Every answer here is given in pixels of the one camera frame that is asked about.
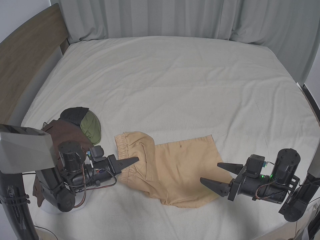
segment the bed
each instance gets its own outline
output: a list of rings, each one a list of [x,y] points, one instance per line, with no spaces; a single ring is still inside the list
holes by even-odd
[[[41,129],[76,106],[100,119],[106,155],[117,155],[114,136],[123,132],[144,132],[156,144],[211,134],[227,163],[243,164],[251,154],[274,161],[279,150],[293,148],[301,156],[296,175],[304,179],[320,138],[308,101],[273,52],[225,40],[147,36],[71,44],[22,126]],[[33,179],[25,178],[27,193]],[[247,240],[286,223],[280,205],[243,195],[181,209],[121,183],[93,191],[72,213],[47,214],[30,200],[34,223],[65,240]]]

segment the gray curtain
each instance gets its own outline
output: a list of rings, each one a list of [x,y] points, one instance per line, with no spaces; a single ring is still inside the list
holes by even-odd
[[[70,42],[184,36],[269,47],[303,84],[320,42],[320,0],[51,0]]]

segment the white bed sheet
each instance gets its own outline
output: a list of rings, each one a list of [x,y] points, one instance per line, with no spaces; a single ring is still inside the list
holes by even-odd
[[[106,155],[117,154],[114,136],[125,131],[142,131],[156,144],[212,134],[229,163],[251,154],[273,162],[280,149],[296,149],[302,180],[320,137],[307,100],[273,52],[232,41],[149,36],[72,44],[22,125],[41,129],[76,106],[100,119]],[[32,178],[25,179],[29,194]],[[181,209],[121,183],[94,191],[73,213],[46,214],[31,201],[34,223],[65,240],[248,240],[286,222],[280,205],[243,195]]]

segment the bed frame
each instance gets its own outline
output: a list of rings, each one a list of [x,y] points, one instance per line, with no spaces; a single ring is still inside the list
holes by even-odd
[[[44,70],[48,67],[46,63],[57,62],[59,53],[60,57],[65,53],[69,46],[68,36],[56,3],[29,19],[0,43],[0,123],[21,124],[52,70]]]

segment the brown garment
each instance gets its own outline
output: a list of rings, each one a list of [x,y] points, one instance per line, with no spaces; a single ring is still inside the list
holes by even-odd
[[[93,147],[90,140],[82,132],[79,126],[76,126],[73,123],[64,121],[62,119],[52,120],[44,128],[41,129],[44,132],[47,132],[51,135],[54,151],[58,159],[58,169],[61,171],[63,169],[62,161],[58,151],[58,145],[66,141],[77,141],[80,143],[81,147],[88,151],[90,147]],[[35,177],[33,184],[33,196],[37,198],[38,207],[41,206],[43,200],[45,199],[42,194],[42,186],[37,178]]]
[[[145,133],[125,132],[115,142],[119,159],[139,157],[118,180],[163,205],[198,208],[218,197],[200,183],[201,177],[226,183],[232,179],[217,167],[222,159],[211,135],[155,145]]]

